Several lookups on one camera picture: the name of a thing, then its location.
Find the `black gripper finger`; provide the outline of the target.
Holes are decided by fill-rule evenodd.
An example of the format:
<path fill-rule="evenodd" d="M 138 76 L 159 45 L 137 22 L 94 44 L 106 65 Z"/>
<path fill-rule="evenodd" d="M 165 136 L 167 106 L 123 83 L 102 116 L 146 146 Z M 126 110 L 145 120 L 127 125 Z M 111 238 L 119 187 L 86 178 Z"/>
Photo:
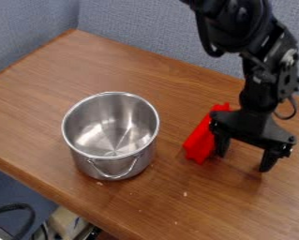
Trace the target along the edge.
<path fill-rule="evenodd" d="M 220 127 L 213 131 L 216 138 L 216 155 L 224 158 L 230 149 L 230 134 Z"/>
<path fill-rule="evenodd" d="M 266 149 L 261 160 L 260 172 L 261 173 L 269 172 L 280 158 L 281 150 L 278 148 Z"/>

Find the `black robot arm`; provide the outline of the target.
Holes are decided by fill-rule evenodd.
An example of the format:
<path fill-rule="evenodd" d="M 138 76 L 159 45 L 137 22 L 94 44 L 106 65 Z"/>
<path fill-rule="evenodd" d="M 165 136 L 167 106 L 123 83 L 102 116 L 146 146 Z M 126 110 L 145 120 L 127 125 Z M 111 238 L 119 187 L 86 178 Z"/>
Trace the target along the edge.
<path fill-rule="evenodd" d="M 209 56 L 237 53 L 242 57 L 245 87 L 241 109 L 210 113 L 216 154 L 224 156 L 237 140 L 265 150 L 260 171 L 272 170 L 290 156 L 297 137 L 276 123 L 293 114 L 277 112 L 281 103 L 296 105 L 299 91 L 298 43 L 277 20 L 270 0 L 179 0 L 194 13 L 198 35 Z"/>

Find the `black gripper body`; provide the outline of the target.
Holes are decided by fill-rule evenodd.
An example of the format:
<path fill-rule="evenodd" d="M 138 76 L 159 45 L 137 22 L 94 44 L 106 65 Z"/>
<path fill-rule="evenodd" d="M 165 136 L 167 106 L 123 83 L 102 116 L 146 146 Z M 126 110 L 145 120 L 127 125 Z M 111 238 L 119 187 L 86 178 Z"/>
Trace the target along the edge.
<path fill-rule="evenodd" d="M 297 138 L 276 123 L 270 113 L 241 109 L 238 111 L 213 111 L 210 117 L 212 133 L 216 128 L 222 128 L 230 134 L 230 139 L 265 150 L 278 148 L 281 158 L 290 156 Z"/>

